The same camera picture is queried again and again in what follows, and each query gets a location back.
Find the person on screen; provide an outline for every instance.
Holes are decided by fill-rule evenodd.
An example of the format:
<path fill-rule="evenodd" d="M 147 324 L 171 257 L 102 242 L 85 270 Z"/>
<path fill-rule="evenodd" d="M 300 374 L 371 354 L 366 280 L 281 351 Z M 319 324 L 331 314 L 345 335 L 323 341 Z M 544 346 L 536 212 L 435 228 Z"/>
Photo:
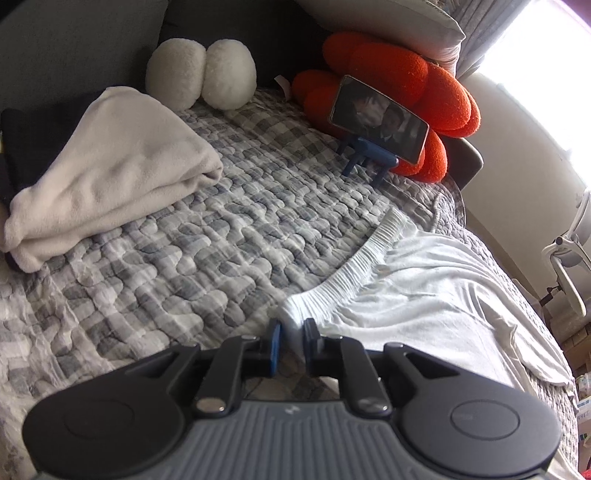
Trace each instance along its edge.
<path fill-rule="evenodd" d="M 404 137 L 405 120 L 404 112 L 398 107 L 398 105 L 391 103 L 384 112 L 382 123 L 379 128 L 380 140 L 384 143 L 400 143 Z"/>
<path fill-rule="evenodd" d="M 389 101 L 382 95 L 365 95 L 353 98 L 357 122 L 365 128 L 376 128 L 382 124 Z"/>

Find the ridged gray surface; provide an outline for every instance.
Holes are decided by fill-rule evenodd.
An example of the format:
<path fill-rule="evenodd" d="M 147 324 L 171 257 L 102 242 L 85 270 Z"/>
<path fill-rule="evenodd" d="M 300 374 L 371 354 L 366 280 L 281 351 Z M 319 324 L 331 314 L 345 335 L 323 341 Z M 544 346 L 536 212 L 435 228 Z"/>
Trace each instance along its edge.
<path fill-rule="evenodd" d="M 341 401 L 246 401 L 226 419 L 197 422 L 164 462 L 125 480 L 446 478 L 410 456 L 386 423 L 359 419 Z"/>

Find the white wall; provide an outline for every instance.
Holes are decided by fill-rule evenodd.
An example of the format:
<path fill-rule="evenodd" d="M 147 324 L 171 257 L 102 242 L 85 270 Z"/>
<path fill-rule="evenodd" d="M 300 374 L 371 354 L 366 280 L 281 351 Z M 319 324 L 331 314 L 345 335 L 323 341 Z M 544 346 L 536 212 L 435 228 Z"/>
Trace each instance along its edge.
<path fill-rule="evenodd" d="M 465 86 L 482 114 L 482 126 L 469 141 L 484 159 L 484 168 L 462 192 L 466 207 L 542 297 L 556 275 L 541 250 L 569 228 L 585 185 L 504 90 L 478 73 Z"/>

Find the curtain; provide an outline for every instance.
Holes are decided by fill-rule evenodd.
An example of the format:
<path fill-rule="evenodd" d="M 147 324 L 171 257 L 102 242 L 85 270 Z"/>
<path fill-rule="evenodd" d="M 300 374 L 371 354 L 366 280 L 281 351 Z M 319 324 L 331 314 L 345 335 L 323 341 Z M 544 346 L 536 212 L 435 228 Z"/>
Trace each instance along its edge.
<path fill-rule="evenodd" d="M 457 63 L 458 78 L 478 68 L 486 51 L 528 3 L 530 0 L 464 0 L 460 4 L 452 14 L 466 34 Z"/>
<path fill-rule="evenodd" d="M 574 13 L 591 25 L 591 1 L 589 0 L 563 0 Z"/>

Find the sunlight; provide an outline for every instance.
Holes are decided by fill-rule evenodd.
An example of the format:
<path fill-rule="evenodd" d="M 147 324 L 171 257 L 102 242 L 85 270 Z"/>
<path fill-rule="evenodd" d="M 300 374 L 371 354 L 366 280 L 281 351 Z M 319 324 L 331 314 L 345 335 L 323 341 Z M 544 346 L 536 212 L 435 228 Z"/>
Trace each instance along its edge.
<path fill-rule="evenodd" d="M 502 85 L 555 139 L 591 185 L 591 28 L 554 0 L 534 0 L 486 54 Z"/>

